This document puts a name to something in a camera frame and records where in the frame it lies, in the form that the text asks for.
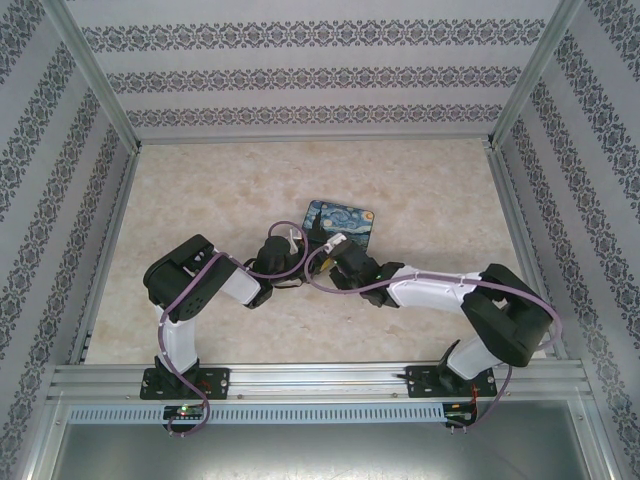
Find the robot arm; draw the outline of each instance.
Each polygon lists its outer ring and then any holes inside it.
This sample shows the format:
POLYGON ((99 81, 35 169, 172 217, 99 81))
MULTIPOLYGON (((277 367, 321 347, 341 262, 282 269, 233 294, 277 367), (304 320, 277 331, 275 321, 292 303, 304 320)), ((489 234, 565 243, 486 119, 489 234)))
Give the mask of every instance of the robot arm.
MULTIPOLYGON (((464 343, 454 343, 441 359, 439 380, 449 390, 456 390, 461 383, 502 362, 517 367, 527 366, 552 322, 541 307, 517 295, 462 281, 447 281, 452 277, 483 280, 535 295, 502 265, 492 264, 483 272, 465 275, 435 274, 397 262, 378 265, 361 247, 342 234, 328 240, 321 237, 318 236, 316 243, 324 245, 324 252, 316 259, 312 274, 319 272, 320 265, 328 256, 336 264, 330 277, 339 289, 350 290, 404 277, 404 280, 363 292, 361 296, 378 307, 430 307, 466 315, 477 336, 464 343), (423 273, 435 275, 436 279, 420 278, 419 275, 423 273)), ((217 252, 202 235, 196 235, 147 270, 144 285, 149 290, 149 299, 156 306, 158 316, 217 252)), ((287 271, 297 258, 290 258, 290 255, 286 239, 270 237, 258 253, 253 270, 259 272, 259 269, 263 269, 265 273, 287 271)), ((291 278, 303 276, 303 272, 296 272, 291 278)), ((163 329, 163 340, 176 369, 181 374, 197 369, 193 318, 218 291, 231 295, 248 308, 255 308, 271 296, 272 289, 273 284, 269 280, 257 280, 234 261, 221 257, 169 314, 169 321, 163 329)), ((156 357, 156 366, 165 371, 167 379, 172 380, 173 375, 168 371, 164 359, 156 357)))
MULTIPOLYGON (((202 235, 195 235, 155 262, 144 275, 143 283, 149 300, 155 305, 158 319, 182 293, 191 280, 218 253, 202 235)), ((185 373, 198 363, 195 349, 195 318, 211 298, 224 292, 248 308, 256 308, 272 293, 268 282, 248 275, 229 258, 216 261, 198 285, 169 314, 163 329, 166 351, 178 372, 185 373)), ((156 365, 168 369, 164 357, 156 357, 156 365)), ((172 375, 165 372, 168 378, 172 375)))
POLYGON ((380 266, 342 234, 329 239, 325 252, 336 263, 330 276, 341 290, 394 278, 414 277, 361 293, 373 305, 431 307, 466 315, 477 336, 464 343, 454 343, 445 353, 439 368, 440 382, 451 388, 459 380, 471 380, 483 370, 503 362, 526 367, 552 322, 541 307, 517 295, 462 283, 462 279, 475 279, 535 295, 503 265, 491 264, 483 272, 464 275, 426 272, 396 262, 380 266), (443 280, 419 278, 421 273, 443 280), (451 277, 460 278, 460 283, 446 281, 451 277))

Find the perforated metal strip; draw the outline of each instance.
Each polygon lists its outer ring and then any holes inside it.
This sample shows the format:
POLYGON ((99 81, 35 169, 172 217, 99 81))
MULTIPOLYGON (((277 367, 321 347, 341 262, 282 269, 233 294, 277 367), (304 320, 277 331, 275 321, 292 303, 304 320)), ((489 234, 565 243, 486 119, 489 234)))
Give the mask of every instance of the perforated metal strip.
MULTIPOLYGON (((162 423, 164 407, 76 406, 69 417, 76 425, 143 425, 162 423)), ((444 422, 441 403, 362 405, 217 405, 210 424, 336 424, 444 422)), ((197 421, 179 421, 197 423, 197 421)))

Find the damask stripe pattern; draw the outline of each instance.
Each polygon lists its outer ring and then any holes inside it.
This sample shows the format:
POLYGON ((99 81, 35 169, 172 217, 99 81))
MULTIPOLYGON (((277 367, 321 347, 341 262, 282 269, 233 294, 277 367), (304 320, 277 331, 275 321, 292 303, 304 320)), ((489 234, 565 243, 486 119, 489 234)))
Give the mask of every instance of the damask stripe pattern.
MULTIPOLYGON (((29 360, 25 363, 24 373, 19 382, 19 390, 15 393, 15 401, 9 408, 9 421, 3 426, 3 435, 0 440, 0 464, 5 468, 0 471, 0 477, 10 478, 10 468, 16 461, 18 452, 23 442, 23 435, 26 431, 26 423, 33 412, 33 404, 36 393, 42 383, 44 367, 51 355, 55 337, 58 333, 58 323, 61 321, 67 305, 68 295, 73 286, 77 269, 80 264, 82 253, 91 229, 91 224, 98 208, 102 190, 107 180, 107 176, 113 163, 115 151, 119 144, 118 135, 111 126, 101 145, 100 153, 96 160, 91 180, 84 193, 82 204, 76 215, 76 221, 67 248, 62 256, 59 271, 56 274, 51 294, 47 299, 47 307, 42 312, 42 318, 38 325, 38 331, 33 339, 29 350, 29 360)), ((118 193, 127 165, 124 166, 120 176, 118 193)), ((106 240, 108 226, 113 216, 116 201, 114 201, 104 236, 100 247, 106 240)))
POLYGON ((13 262, 14 269, 7 277, 0 300, 0 360, 4 359, 4 351, 11 342, 11 331, 22 314, 25 296, 31 290, 31 283, 40 266, 41 255, 49 242, 49 236, 58 219, 62 202, 99 109, 98 99, 89 89, 80 103, 67 139, 42 192, 38 209, 24 237, 25 243, 20 246, 18 258, 13 262))
POLYGON ((513 87, 519 67, 363 67, 109 74, 118 94, 325 88, 513 87))
POLYGON ((564 36, 555 52, 556 61, 569 80, 582 111, 587 115, 602 151, 623 185, 631 208, 640 221, 640 163, 638 148, 627 135, 627 128, 615 113, 613 104, 598 83, 573 35, 564 36))
POLYGON ((607 223, 607 215, 591 186, 587 170, 582 165, 578 151, 567 131, 562 117, 544 82, 539 82, 531 93, 531 102, 536 108, 547 137, 558 156, 558 164, 569 182, 576 207, 580 211, 587 233, 591 236, 594 252, 604 268, 604 275, 611 292, 615 293, 616 305, 622 310, 627 332, 634 339, 634 347, 640 349, 640 288, 633 282, 629 263, 618 239, 607 223))
POLYGON ((0 85, 4 85, 22 50, 44 18, 38 0, 15 0, 0 22, 0 85))
POLYGON ((640 15, 636 7, 629 0, 588 0, 587 5, 635 81, 640 81, 640 15))
MULTIPOLYGON (((612 412, 613 421, 617 425, 618 437, 625 445, 625 453, 630 458, 633 472, 640 476, 640 442, 638 442, 640 426, 637 423, 637 415, 632 411, 631 397, 625 393, 624 382, 620 380, 620 369, 615 363, 615 354, 609 340, 602 333, 602 323, 598 312, 593 307, 594 302, 591 299, 589 288, 584 281, 580 265, 575 259, 571 241, 540 165, 538 154, 521 118, 514 124, 511 134, 518 148, 520 160, 525 167, 558 266, 562 271, 562 278, 583 331, 587 349, 596 365, 598 379, 602 382, 603 391, 607 397, 607 405, 612 412)), ((513 174, 508 162, 506 163, 511 182, 515 188, 513 174)))
POLYGON ((38 87, 29 99, 29 106, 18 121, 13 136, 2 151, 0 160, 0 222, 11 206, 11 198, 22 183, 22 176, 32 160, 36 147, 42 141, 45 127, 49 125, 69 78, 76 67, 69 50, 60 43, 38 87))
POLYGON ((502 105, 331 105, 129 110, 134 127, 312 123, 494 122, 502 105))
POLYGON ((542 19, 358 20, 133 25, 82 29, 96 53, 357 45, 534 45, 542 19))

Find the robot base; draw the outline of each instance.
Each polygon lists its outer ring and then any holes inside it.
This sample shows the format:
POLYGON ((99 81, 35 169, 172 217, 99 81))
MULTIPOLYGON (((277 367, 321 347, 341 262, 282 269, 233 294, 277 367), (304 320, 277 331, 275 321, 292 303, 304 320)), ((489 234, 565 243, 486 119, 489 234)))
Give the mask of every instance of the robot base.
POLYGON ((433 365, 406 367, 402 378, 407 380, 409 398, 473 397, 474 387, 476 397, 495 397, 498 393, 491 368, 480 372, 473 380, 459 380, 455 388, 447 388, 442 384, 440 372, 441 370, 433 365))
MULTIPOLYGON (((142 400, 197 400, 200 397, 183 385, 178 378, 155 358, 155 368, 147 368, 142 377, 142 400)), ((226 400, 229 391, 228 368, 200 368, 200 361, 183 376, 199 388, 209 400, 226 400)))

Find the floor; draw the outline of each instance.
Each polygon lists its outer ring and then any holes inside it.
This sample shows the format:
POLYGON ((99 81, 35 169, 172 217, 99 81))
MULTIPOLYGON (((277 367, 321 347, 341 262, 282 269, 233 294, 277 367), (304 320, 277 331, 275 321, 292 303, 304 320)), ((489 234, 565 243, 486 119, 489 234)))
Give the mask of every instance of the floor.
MULTIPOLYGON (((157 320, 142 277, 155 260, 196 233, 250 258, 272 223, 301 222, 314 199, 372 210, 378 263, 519 271, 480 140, 145 146, 86 362, 153 361, 157 320)), ((462 315, 378 309, 308 285, 256 310, 218 295, 198 322, 205 363, 436 360, 473 334, 462 315)))

